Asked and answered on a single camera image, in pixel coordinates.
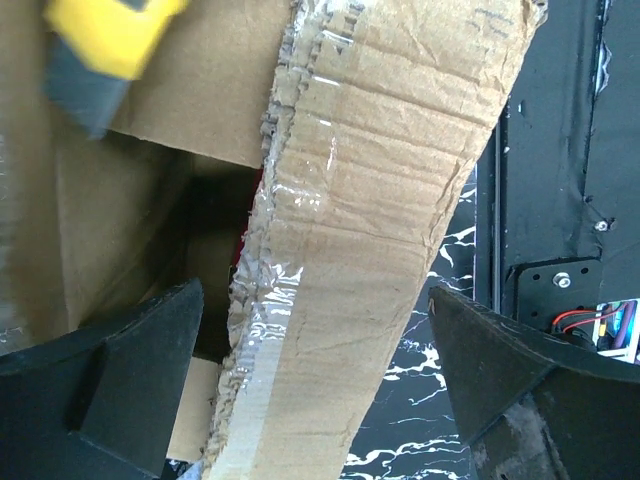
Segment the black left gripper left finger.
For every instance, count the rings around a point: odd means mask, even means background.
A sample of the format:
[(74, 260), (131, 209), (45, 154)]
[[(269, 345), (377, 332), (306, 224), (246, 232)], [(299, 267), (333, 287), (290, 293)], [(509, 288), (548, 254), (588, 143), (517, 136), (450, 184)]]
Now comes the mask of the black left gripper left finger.
[(160, 478), (202, 311), (191, 279), (2, 356), (2, 478)]

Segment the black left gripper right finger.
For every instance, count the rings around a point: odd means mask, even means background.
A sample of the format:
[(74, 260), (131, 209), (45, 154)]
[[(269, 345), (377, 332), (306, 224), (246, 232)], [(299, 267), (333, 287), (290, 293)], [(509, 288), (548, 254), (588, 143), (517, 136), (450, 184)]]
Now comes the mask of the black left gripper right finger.
[(639, 368), (443, 287), (431, 328), (461, 442), (481, 479), (636, 479)]

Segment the brown cardboard express box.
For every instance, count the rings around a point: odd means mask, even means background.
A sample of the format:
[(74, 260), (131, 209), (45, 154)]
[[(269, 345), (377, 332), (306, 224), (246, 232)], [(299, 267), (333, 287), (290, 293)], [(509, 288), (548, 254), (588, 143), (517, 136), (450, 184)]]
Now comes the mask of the brown cardboard express box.
[(103, 137), (1, 5), (1, 358), (200, 281), (168, 457), (336, 479), (544, 1), (187, 1)]

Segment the yellow utility knife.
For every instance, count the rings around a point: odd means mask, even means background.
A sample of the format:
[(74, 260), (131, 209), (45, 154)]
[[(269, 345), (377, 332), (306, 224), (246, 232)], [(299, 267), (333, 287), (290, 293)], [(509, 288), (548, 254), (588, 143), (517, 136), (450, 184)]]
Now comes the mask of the yellow utility knife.
[(45, 74), (48, 98), (91, 139), (104, 136), (184, 0), (57, 0), (44, 17), (55, 33)]

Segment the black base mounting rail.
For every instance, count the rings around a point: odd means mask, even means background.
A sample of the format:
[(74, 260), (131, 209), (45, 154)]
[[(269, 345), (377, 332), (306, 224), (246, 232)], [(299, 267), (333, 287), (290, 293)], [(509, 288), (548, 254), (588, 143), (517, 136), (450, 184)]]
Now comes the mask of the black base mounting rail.
[(549, 3), (476, 173), (474, 299), (637, 362), (637, 2)]

